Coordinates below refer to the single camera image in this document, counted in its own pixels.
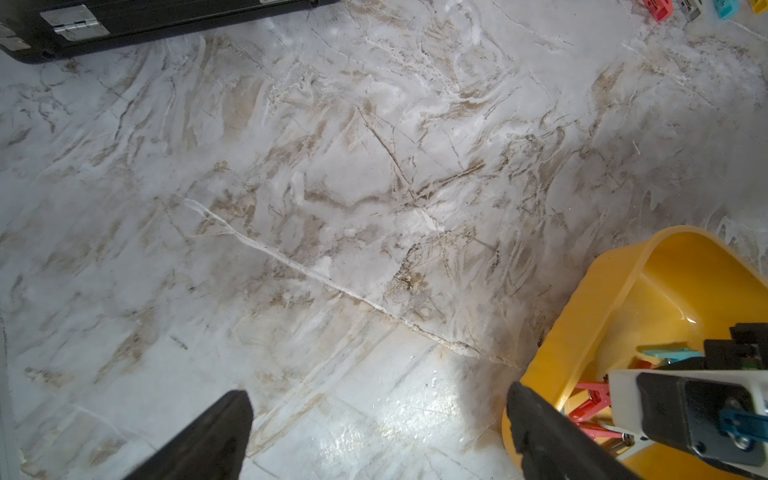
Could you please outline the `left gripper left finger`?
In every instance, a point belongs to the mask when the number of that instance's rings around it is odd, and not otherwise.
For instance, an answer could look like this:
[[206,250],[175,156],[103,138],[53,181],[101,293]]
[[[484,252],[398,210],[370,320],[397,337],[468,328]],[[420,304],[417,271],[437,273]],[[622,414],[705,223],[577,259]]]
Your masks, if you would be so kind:
[[126,480],[237,479],[253,422],[244,390],[231,390],[199,415]]

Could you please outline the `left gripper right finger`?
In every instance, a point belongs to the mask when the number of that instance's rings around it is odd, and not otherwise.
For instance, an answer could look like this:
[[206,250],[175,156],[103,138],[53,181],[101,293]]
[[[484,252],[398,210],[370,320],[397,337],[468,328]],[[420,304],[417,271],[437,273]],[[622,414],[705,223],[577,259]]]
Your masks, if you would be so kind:
[[526,479],[636,479],[586,434],[519,382],[507,393],[515,452]]

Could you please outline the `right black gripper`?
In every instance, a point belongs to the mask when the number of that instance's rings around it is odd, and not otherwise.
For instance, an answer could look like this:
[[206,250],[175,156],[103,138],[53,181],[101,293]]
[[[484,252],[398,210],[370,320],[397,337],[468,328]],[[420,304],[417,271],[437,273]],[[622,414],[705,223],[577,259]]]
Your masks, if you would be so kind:
[[738,323],[730,340],[704,341],[704,356],[663,365],[660,370],[766,370],[767,324]]

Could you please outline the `yellow plastic storage box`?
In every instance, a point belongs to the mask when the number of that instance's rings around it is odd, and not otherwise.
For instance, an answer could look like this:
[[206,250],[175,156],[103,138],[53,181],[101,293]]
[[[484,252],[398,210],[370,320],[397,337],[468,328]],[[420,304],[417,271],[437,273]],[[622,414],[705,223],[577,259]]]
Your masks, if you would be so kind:
[[633,367],[647,350],[699,350],[737,323],[766,319],[765,277],[702,229],[664,229],[592,263],[522,383],[569,412],[584,398],[580,381]]

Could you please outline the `teal clothespin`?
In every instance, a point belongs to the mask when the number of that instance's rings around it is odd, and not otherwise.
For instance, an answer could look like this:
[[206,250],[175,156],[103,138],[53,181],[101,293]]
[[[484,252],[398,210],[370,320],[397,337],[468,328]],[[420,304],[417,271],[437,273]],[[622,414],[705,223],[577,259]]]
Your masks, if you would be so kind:
[[702,351],[693,350],[687,347],[641,349],[640,353],[647,357],[659,359],[666,364],[673,364],[689,359],[704,357],[704,353]]
[[721,20],[732,18],[740,9],[740,0],[713,0],[713,6]]

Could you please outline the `yellow clothespin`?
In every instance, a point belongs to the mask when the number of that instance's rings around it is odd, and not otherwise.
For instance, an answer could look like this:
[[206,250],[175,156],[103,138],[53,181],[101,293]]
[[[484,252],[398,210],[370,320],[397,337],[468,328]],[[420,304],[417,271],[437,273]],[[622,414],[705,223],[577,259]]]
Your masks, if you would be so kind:
[[749,0],[752,11],[756,15],[763,14],[768,11],[768,0]]

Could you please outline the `grey clothespin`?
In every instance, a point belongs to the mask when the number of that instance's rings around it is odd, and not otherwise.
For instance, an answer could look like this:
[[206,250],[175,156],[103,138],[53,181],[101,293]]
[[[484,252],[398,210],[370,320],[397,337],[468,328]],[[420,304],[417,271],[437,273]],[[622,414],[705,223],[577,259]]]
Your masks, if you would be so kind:
[[687,22],[693,22],[704,13],[701,0],[677,0],[677,5]]

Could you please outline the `red clothespin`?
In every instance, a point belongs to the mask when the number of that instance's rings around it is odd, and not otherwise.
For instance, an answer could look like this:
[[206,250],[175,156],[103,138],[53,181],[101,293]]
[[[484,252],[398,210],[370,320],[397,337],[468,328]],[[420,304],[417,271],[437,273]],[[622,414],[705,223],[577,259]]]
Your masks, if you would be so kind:
[[579,382],[576,384],[576,390],[586,392],[587,398],[571,410],[567,416],[579,430],[594,441],[622,439],[623,433],[611,430],[595,420],[598,414],[612,404],[609,384],[606,382]]
[[661,23],[674,13],[674,5],[671,0],[641,0],[651,17]]

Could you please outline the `red clothespin in box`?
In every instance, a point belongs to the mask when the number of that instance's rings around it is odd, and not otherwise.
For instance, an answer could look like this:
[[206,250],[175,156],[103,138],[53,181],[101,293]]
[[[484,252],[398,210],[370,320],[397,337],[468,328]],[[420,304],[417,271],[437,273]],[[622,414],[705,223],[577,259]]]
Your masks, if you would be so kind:
[[598,414],[612,404],[609,384],[606,382],[579,382],[576,384],[576,390],[586,392],[587,398],[571,410],[567,416],[579,430],[594,441],[622,439],[623,433],[611,430],[595,420]]

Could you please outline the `teal clothespin in box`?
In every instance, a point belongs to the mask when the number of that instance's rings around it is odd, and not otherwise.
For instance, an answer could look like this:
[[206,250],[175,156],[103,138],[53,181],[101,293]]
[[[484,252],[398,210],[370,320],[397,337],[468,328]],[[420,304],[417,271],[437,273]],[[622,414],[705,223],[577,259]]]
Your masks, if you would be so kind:
[[689,359],[704,357],[704,353],[702,351],[693,350],[687,347],[641,349],[640,353],[647,357],[659,359],[666,364],[673,364]]

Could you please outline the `black flat case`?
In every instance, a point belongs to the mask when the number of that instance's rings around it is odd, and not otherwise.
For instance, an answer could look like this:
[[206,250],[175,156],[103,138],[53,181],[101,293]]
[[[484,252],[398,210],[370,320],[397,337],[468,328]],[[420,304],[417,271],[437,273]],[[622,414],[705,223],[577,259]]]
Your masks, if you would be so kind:
[[325,4],[305,0],[3,1],[1,52],[22,63],[45,63]]

